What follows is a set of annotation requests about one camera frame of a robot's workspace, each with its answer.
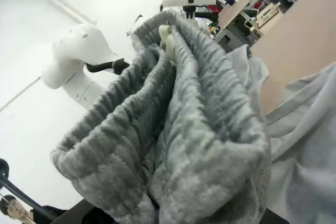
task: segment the fleece texture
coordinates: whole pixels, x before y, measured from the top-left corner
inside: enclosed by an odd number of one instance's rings
[[[173,25],[176,67],[159,47],[163,24]],[[132,40],[138,56],[52,152],[55,167],[122,224],[259,223],[270,179],[262,62],[237,49],[238,75],[171,10]]]
[[[290,83],[266,115],[268,208],[289,223],[336,223],[336,62]]]

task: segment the gray fleece fabric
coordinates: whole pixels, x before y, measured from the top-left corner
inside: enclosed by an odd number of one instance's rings
[[[173,25],[176,67],[158,46],[162,24]],[[171,10],[132,40],[138,56],[52,152],[56,168],[122,224],[259,223],[270,179],[261,62],[234,51],[238,75]]]
[[[336,223],[336,62],[286,86],[266,115],[268,208],[291,224]]]

